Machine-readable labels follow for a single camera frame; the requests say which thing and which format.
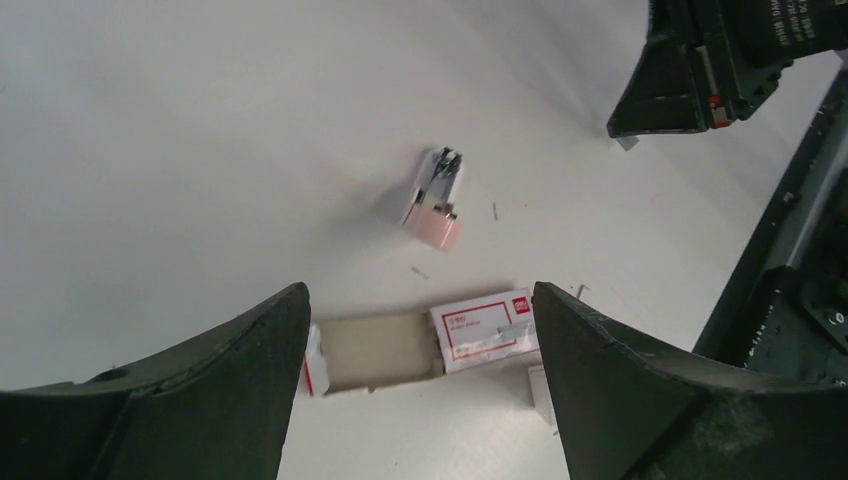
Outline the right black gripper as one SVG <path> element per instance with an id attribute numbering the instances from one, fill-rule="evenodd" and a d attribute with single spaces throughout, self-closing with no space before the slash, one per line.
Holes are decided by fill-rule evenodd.
<path id="1" fill-rule="evenodd" d="M 751 117 L 795 60 L 846 47 L 844 1 L 652 1 L 646 45 L 607 132 L 725 128 Z"/>

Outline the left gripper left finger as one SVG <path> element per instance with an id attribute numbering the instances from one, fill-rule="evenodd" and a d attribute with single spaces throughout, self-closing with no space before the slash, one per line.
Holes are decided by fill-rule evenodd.
<path id="1" fill-rule="evenodd" d="M 295 283 L 84 383 L 1 395 L 5 479 L 273 479 L 310 326 Z"/>

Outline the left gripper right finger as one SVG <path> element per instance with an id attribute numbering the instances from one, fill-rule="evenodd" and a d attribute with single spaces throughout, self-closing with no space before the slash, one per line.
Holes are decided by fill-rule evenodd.
<path id="1" fill-rule="evenodd" d="M 844 387 L 687 352 L 549 282 L 532 301 L 571 478 L 846 477 Z"/>

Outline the red white staple box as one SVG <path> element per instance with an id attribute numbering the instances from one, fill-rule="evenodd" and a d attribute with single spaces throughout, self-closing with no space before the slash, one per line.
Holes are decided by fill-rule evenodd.
<path id="1" fill-rule="evenodd" d="M 305 387 L 324 397 L 536 364 L 531 297 L 519 288 L 410 313 L 316 321 L 304 354 Z"/>

